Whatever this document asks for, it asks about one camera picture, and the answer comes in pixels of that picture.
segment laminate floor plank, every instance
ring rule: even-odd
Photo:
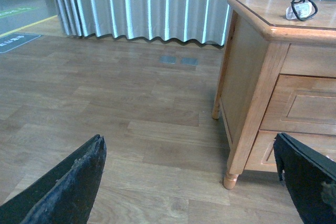
[[[287,188],[279,181],[242,176],[235,189],[229,192],[231,206],[298,215]]]
[[[250,208],[189,201],[189,224],[302,224],[299,216]]]
[[[142,193],[229,205],[228,191],[223,190],[221,177],[219,173],[115,159],[112,165],[106,167],[101,184]]]
[[[229,150],[194,144],[150,141],[144,163],[223,173]]]
[[[0,174],[0,205],[2,205],[22,180],[24,173],[13,173],[12,170],[0,168]]]
[[[188,200],[101,186],[88,223],[188,223]]]
[[[139,137],[146,140],[190,143],[210,147],[226,147],[221,136],[211,130],[185,125],[131,120],[126,136]]]

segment wooden nightstand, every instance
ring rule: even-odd
[[[273,141],[286,132],[336,160],[336,3],[286,20],[290,0],[228,0],[230,28],[213,118],[222,112],[230,155],[223,184],[244,169],[276,172]]]

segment drawer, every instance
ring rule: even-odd
[[[260,130],[336,135],[336,79],[280,75]]]
[[[280,73],[336,77],[336,47],[291,44]]]
[[[276,172],[273,142],[278,132],[259,131],[245,169]],[[336,161],[336,137],[288,133],[290,136],[306,144],[315,151],[328,155]]]

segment cabinet leg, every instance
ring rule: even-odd
[[[239,174],[231,174],[226,172],[226,175],[223,179],[223,186],[228,190],[233,189],[236,185],[238,176]]]
[[[212,109],[212,118],[213,119],[218,119],[219,118],[219,111],[220,111],[220,109],[219,109],[219,104],[217,105],[216,103],[215,103],[215,105],[214,105],[214,108]]]

